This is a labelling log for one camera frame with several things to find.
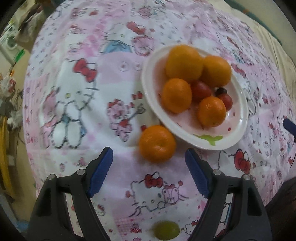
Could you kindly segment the oval red tomato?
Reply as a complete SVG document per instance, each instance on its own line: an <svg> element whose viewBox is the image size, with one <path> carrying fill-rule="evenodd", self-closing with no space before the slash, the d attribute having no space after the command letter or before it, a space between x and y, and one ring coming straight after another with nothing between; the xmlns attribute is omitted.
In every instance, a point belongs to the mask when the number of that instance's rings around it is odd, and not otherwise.
<svg viewBox="0 0 296 241"><path fill-rule="evenodd" d="M222 102L224 103L226 110L229 111L233 106L233 100L230 95L228 94L221 94L217 96Z"/></svg>

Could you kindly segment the dark grape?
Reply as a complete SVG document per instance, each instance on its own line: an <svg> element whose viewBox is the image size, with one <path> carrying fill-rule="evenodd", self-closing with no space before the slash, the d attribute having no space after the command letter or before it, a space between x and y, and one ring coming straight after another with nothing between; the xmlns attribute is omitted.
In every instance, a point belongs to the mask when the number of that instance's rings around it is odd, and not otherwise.
<svg viewBox="0 0 296 241"><path fill-rule="evenodd" d="M222 94L228 94L227 90L223 87L217 88L215 91L215 96L220 96Z"/></svg>

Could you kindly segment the medium orange mandarin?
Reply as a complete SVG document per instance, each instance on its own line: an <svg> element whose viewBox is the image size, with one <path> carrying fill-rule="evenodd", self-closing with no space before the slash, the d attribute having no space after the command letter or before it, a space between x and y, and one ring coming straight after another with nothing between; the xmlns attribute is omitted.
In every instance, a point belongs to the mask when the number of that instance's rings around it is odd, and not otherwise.
<svg viewBox="0 0 296 241"><path fill-rule="evenodd" d="M220 56L208 55L203 60L204 67L200 80L209 87L224 87L229 83L232 70L229 63Z"/></svg>

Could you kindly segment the round red tomato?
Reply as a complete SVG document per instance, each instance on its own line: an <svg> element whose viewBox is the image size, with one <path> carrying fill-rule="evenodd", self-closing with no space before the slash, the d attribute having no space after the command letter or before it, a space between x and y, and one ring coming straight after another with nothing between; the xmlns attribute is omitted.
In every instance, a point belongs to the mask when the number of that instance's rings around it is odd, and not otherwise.
<svg viewBox="0 0 296 241"><path fill-rule="evenodd" d="M193 102L200 102L206 97L212 95L212 90L204 82L197 81L191 85Z"/></svg>

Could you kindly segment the small orange mandarin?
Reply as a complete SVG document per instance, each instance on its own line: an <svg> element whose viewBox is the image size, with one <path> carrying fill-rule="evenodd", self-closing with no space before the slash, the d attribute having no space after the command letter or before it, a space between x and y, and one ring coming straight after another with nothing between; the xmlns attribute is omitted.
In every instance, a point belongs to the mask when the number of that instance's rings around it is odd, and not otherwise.
<svg viewBox="0 0 296 241"><path fill-rule="evenodd" d="M180 78L169 79L162 89L161 100L165 109L175 114L182 113L191 106L191 86Z"/></svg>

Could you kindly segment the large orange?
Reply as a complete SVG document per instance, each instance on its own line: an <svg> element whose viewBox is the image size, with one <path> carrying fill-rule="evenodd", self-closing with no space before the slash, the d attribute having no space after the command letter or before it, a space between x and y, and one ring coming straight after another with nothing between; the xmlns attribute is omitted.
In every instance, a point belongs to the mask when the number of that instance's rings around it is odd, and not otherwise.
<svg viewBox="0 0 296 241"><path fill-rule="evenodd" d="M180 78L188 83L198 80L203 72L204 58L197 49L188 45L176 45L166 60L166 75L169 78Z"/></svg>

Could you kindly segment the green grape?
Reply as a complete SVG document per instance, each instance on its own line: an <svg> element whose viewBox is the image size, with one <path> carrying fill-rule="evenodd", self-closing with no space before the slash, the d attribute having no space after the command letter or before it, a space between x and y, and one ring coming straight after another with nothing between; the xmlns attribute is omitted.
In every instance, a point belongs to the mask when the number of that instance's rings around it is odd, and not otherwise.
<svg viewBox="0 0 296 241"><path fill-rule="evenodd" d="M159 240L172 240L180 234L180 228L175 222L161 221L154 225L153 232Z"/></svg>

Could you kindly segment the pink cartoon print bedsheet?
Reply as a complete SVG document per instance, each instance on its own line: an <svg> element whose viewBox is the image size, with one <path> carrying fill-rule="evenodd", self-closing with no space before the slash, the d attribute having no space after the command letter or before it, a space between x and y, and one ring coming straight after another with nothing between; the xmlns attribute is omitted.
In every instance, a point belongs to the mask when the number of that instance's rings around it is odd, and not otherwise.
<svg viewBox="0 0 296 241"><path fill-rule="evenodd" d="M154 165L138 140L157 125L142 90L142 64L154 50L189 44L225 58L243 88L248 126L224 151L198 150L229 176L248 173L264 204L295 176L295 142L282 126L295 120L287 82L295 66L279 42L224 1L65 1L34 44L23 96L23 125L37 192L51 173L68 176L113 149L95 211L112 240L155 240L152 226L171 220L187 240L206 205L184 160Z"/></svg>

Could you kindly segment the pink strawberry plate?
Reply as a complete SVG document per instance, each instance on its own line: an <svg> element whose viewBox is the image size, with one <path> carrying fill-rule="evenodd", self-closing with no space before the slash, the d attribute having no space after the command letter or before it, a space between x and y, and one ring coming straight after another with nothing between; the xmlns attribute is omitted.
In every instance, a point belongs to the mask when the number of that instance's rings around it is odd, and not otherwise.
<svg viewBox="0 0 296 241"><path fill-rule="evenodd" d="M143 63L141 82L145 98L161 123L177 138L204 150L225 150L237 144L243 137L248 123L247 100L235 75L225 86L233 100L224 122L215 128L202 128L195 112L196 106L174 114L163 108L162 89L168 80L165 65L173 45L156 49Z"/></svg>

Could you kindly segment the white washing machine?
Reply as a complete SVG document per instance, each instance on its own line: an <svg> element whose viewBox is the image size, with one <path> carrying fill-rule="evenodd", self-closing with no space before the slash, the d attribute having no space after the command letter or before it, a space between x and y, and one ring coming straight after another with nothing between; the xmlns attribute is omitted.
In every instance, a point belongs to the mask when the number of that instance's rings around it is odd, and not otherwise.
<svg viewBox="0 0 296 241"><path fill-rule="evenodd" d="M10 20L6 25L4 32L1 35L1 45L12 51L16 49L17 43L15 42L15 36L17 34L17 29L15 27L14 21Z"/></svg>

